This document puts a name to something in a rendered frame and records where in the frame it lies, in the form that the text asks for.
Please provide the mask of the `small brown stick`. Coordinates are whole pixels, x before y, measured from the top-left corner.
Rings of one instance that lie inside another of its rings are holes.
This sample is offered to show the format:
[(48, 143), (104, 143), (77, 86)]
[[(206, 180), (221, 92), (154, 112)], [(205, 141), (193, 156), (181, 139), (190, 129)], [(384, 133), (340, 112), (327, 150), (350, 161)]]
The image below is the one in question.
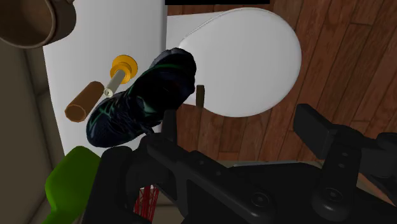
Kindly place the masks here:
[(204, 107), (205, 87), (203, 85), (196, 86), (196, 106), (198, 108)]

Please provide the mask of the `green curved object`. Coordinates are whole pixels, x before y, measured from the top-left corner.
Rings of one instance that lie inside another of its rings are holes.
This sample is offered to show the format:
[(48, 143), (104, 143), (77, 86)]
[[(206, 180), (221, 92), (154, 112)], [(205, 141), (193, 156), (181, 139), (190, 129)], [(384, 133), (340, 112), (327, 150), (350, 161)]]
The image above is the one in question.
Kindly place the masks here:
[(42, 224), (72, 224), (83, 214), (100, 157), (84, 146), (73, 148), (46, 179), (51, 211)]

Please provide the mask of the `brown round pot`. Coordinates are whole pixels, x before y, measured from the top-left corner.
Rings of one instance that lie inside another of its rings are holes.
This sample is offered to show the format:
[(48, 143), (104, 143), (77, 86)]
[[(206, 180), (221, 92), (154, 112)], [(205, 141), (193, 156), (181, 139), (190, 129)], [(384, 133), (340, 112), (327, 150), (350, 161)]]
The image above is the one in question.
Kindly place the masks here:
[(76, 25), (74, 0), (0, 0), (0, 40), (23, 49), (65, 38)]

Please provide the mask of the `brown cylinder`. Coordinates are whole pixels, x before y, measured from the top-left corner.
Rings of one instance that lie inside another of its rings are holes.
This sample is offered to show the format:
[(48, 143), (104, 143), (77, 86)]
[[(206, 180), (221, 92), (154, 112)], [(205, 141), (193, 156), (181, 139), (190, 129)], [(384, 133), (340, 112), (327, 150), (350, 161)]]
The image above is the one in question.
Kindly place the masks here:
[(66, 117), (72, 122), (82, 122), (91, 112), (104, 92), (104, 85), (90, 82), (66, 107)]

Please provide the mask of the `yellow disc with grey rod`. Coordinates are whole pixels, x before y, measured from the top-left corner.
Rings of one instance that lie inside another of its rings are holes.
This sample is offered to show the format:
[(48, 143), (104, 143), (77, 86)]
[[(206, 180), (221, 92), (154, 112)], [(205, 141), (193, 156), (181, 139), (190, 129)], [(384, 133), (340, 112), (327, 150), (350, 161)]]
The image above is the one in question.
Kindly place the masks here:
[(109, 72), (111, 80), (104, 89), (104, 95), (112, 97), (120, 85), (128, 83), (137, 74), (137, 70), (137, 62), (132, 57), (117, 56), (112, 62)]

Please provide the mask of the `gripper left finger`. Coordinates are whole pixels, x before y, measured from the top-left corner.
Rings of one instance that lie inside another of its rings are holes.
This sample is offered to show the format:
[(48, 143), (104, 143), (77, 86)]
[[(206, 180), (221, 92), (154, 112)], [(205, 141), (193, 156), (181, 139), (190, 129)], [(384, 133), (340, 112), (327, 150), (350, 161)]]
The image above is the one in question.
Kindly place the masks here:
[(181, 224), (272, 224), (272, 195), (237, 177), (199, 151), (178, 146), (176, 112), (136, 150), (107, 149), (95, 176), (82, 224), (152, 224), (134, 212), (140, 188), (156, 185), (177, 205)]

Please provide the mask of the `dark blue green shoe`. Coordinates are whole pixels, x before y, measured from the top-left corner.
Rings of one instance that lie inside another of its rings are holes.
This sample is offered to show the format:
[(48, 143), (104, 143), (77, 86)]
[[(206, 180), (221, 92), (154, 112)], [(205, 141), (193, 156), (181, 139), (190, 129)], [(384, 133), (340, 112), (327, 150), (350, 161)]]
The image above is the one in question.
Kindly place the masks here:
[(110, 148), (152, 134), (165, 111), (177, 110), (194, 93), (196, 70), (186, 50), (163, 51), (128, 89), (95, 107), (87, 122), (88, 142)]

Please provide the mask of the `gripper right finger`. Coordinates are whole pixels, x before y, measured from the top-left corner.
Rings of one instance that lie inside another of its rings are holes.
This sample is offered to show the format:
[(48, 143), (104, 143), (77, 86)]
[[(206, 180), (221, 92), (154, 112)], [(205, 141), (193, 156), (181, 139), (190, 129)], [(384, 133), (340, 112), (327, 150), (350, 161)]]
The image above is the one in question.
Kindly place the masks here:
[(298, 104), (293, 130), (323, 168), (313, 210), (332, 222), (397, 222), (397, 133), (375, 139)]

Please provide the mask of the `red mesh object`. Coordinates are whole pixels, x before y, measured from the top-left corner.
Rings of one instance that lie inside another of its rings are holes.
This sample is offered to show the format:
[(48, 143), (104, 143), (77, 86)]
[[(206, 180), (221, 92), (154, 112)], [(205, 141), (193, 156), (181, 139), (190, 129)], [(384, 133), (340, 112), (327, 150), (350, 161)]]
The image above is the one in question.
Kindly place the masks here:
[(134, 212), (152, 222), (157, 205), (158, 194), (158, 188), (153, 185), (140, 188), (134, 205)]

